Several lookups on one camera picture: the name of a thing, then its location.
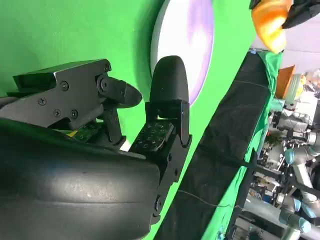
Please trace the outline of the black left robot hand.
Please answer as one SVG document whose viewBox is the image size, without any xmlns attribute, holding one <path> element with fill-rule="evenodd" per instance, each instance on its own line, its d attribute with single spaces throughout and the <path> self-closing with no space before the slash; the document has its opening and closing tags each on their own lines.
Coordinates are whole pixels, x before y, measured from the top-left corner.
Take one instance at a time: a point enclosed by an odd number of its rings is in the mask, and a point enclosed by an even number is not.
<svg viewBox="0 0 320 240">
<path fill-rule="evenodd" d="M 298 26 L 319 13 L 320 0 L 294 0 L 282 28 L 290 29 Z"/>
</svg>

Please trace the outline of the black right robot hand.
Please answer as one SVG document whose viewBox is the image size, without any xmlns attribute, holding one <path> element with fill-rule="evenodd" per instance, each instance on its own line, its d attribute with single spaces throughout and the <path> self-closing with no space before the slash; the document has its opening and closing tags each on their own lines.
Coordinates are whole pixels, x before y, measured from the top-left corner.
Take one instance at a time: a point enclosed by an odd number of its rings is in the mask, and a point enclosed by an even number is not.
<svg viewBox="0 0 320 240">
<path fill-rule="evenodd" d="M 140 240 L 160 214 L 192 142 L 183 60 L 155 65 L 145 123 L 122 150 L 118 109 L 141 93 L 107 59 L 16 75 L 0 99 L 0 237 Z"/>
</svg>

